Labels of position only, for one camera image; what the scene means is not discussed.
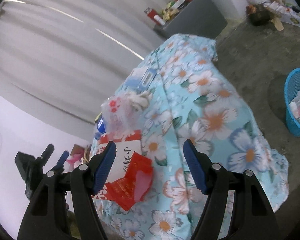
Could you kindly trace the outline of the dark clutter pile floor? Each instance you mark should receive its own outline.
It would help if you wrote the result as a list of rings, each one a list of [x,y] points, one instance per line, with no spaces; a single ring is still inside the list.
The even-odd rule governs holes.
[[[253,26],[261,26],[272,20],[273,16],[263,4],[250,4],[246,6],[246,13]]]

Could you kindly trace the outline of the clear plastic wrapper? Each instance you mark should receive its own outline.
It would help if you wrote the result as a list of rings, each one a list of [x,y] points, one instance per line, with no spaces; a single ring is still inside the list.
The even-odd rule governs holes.
[[[101,105],[105,131],[120,134],[142,128],[144,111],[150,106],[152,93],[128,90],[111,96]]]

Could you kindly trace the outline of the blue white tissue box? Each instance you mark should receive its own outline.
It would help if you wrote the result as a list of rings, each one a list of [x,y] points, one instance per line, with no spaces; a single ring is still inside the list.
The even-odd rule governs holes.
[[[150,67],[135,68],[126,78],[124,85],[128,89],[143,92],[149,88],[156,74],[157,71]]]

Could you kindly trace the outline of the Pepsi plastic bottle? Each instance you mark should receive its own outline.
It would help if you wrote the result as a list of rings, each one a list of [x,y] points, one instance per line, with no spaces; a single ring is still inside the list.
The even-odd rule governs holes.
[[[94,138],[96,140],[99,140],[104,134],[106,134],[106,126],[104,123],[103,116],[102,114],[100,114],[95,120]]]

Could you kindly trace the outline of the red white food bag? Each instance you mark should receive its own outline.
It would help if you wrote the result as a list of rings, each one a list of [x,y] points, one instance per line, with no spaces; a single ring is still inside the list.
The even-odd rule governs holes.
[[[106,133],[99,140],[94,139],[91,146],[91,155],[101,154],[109,141],[116,145],[116,157],[110,169],[107,183],[112,183],[125,176],[134,152],[141,153],[141,131],[134,130],[122,137],[113,137],[113,134]]]

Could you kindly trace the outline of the red thermos bottle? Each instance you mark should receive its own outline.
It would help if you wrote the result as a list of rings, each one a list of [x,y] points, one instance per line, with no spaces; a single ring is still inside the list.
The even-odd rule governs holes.
[[[150,18],[153,22],[155,22],[157,25],[159,25],[157,23],[157,21],[154,19],[155,15],[158,15],[158,13],[153,9],[153,8],[147,8],[145,10],[145,14],[147,15],[148,18]]]

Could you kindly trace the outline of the red paper packet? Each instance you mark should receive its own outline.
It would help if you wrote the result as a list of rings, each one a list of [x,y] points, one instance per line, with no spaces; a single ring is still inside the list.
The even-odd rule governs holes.
[[[127,172],[123,178],[105,184],[110,200],[128,211],[136,203],[144,200],[153,182],[151,159],[133,153]]]

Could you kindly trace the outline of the white small bottle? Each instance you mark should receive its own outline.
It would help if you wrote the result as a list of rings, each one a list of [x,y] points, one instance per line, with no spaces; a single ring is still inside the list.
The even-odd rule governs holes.
[[[161,26],[165,25],[166,22],[159,16],[159,15],[155,15],[154,19],[157,21],[157,23]]]

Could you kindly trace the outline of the floral blue bed sheet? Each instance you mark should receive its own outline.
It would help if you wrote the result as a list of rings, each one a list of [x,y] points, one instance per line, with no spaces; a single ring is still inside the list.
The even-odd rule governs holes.
[[[184,158],[186,140],[230,171],[252,170],[273,210],[288,198],[288,161],[270,147],[248,104],[215,67],[215,46],[209,38],[176,34],[132,71],[154,74],[135,100],[142,108],[141,153],[154,167],[152,188],[129,210],[103,192],[94,197],[100,220],[124,239],[190,239],[206,196]]]

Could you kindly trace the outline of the grey bedside cabinet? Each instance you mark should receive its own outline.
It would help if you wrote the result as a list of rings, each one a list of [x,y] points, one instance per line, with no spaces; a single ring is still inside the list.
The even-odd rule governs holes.
[[[212,0],[193,0],[179,14],[154,31],[168,39],[175,34],[191,34],[215,39],[228,25]]]

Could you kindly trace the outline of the white floral cloth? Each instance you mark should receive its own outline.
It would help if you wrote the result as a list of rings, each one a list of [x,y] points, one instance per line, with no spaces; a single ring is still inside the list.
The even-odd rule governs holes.
[[[292,7],[286,7],[277,2],[266,2],[263,6],[277,16],[281,22],[300,28],[300,12],[295,12]]]

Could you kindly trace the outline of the blue plastic trash basket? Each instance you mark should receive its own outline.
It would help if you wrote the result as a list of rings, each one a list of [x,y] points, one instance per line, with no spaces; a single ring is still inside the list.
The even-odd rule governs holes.
[[[300,68],[291,71],[285,81],[286,125],[290,133],[300,137]]]

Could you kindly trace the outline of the grey window curtain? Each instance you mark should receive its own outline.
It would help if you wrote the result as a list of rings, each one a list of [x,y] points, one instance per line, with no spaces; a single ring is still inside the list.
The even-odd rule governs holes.
[[[162,39],[168,0],[2,0],[0,96],[84,140],[100,105]]]

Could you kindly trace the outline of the yellow snack wrappers pile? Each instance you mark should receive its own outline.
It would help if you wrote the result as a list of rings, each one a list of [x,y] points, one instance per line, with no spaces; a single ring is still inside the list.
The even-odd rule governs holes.
[[[167,3],[166,7],[161,10],[160,16],[165,22],[170,21],[177,14],[179,14],[179,9],[174,7],[175,1],[170,1]]]

